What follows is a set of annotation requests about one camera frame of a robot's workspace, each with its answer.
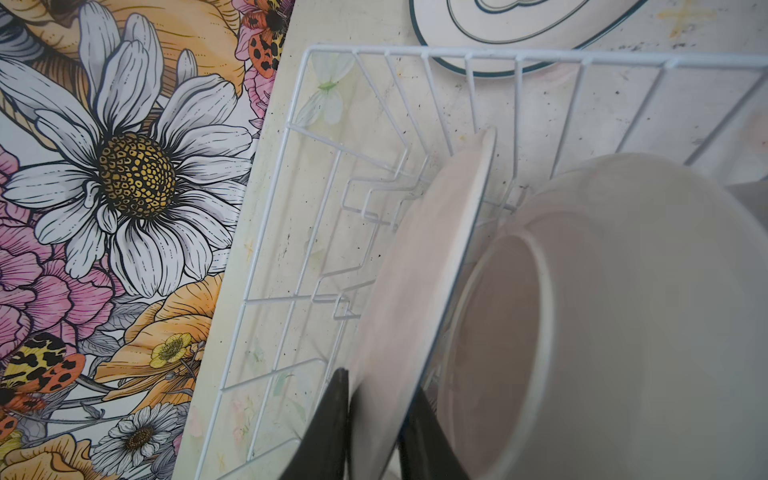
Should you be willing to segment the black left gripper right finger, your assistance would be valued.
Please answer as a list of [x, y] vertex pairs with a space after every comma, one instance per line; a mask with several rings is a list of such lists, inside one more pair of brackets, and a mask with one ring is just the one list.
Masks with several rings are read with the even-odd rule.
[[401, 478], [469, 480], [455, 456], [425, 392], [419, 388], [398, 437]]

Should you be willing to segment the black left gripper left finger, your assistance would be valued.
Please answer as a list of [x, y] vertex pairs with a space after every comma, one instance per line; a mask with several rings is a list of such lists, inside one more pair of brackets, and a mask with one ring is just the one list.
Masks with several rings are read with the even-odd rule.
[[349, 443], [349, 372], [334, 371], [280, 480], [344, 478]]

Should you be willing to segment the white plate red characters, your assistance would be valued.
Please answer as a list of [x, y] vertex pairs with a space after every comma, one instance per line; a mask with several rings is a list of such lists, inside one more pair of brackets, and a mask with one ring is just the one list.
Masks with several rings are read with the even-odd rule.
[[449, 158], [399, 222], [350, 361], [349, 476], [386, 470], [470, 241], [497, 141], [490, 127]]

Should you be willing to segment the white plate green rim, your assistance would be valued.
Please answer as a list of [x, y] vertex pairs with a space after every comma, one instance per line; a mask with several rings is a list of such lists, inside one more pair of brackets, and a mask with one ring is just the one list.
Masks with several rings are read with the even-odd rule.
[[634, 0], [474, 1], [409, 3], [419, 43], [430, 47], [583, 49], [644, 3]]

